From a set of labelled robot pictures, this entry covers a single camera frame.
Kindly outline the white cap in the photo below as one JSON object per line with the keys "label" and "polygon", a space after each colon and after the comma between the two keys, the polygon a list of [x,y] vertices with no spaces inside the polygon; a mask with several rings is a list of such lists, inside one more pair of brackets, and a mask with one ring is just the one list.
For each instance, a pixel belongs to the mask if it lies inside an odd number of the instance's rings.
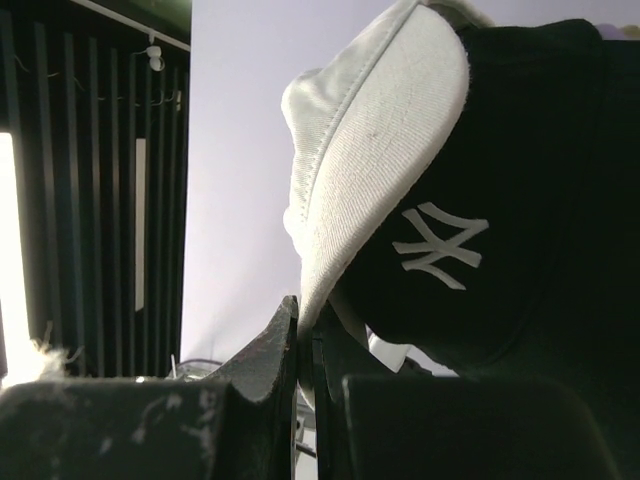
{"label": "white cap", "polygon": [[298,383],[308,403],[320,312],[461,116],[470,65],[460,31],[491,26],[466,1],[398,1],[283,94],[295,150],[283,221],[301,260]]}

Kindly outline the purple cap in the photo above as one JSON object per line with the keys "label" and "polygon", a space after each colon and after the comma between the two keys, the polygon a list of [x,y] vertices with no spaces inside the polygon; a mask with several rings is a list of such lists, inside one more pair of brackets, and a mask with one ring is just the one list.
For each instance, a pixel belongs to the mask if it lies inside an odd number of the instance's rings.
{"label": "purple cap", "polygon": [[612,24],[597,24],[596,29],[604,40],[608,41],[639,41],[640,27],[625,25],[622,27]]}

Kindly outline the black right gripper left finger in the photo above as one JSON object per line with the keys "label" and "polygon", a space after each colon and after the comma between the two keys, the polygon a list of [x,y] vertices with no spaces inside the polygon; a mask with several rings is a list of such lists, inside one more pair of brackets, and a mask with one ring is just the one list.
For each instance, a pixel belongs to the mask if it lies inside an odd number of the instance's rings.
{"label": "black right gripper left finger", "polygon": [[207,377],[37,381],[1,396],[5,479],[289,479],[297,301]]}

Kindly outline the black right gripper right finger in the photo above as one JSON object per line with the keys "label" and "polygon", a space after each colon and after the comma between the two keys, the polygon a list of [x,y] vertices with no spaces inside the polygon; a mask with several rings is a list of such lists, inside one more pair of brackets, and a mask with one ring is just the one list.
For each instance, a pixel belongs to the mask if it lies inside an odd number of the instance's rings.
{"label": "black right gripper right finger", "polygon": [[615,479],[585,405],[547,382],[394,373],[331,308],[312,333],[322,479]]}

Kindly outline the black cap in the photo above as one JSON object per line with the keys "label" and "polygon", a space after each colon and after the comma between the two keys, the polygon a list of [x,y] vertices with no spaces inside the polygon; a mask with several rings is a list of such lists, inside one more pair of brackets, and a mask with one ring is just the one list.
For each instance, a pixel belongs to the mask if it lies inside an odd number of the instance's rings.
{"label": "black cap", "polygon": [[572,20],[465,29],[447,143],[337,286],[459,374],[639,385],[639,45]]}

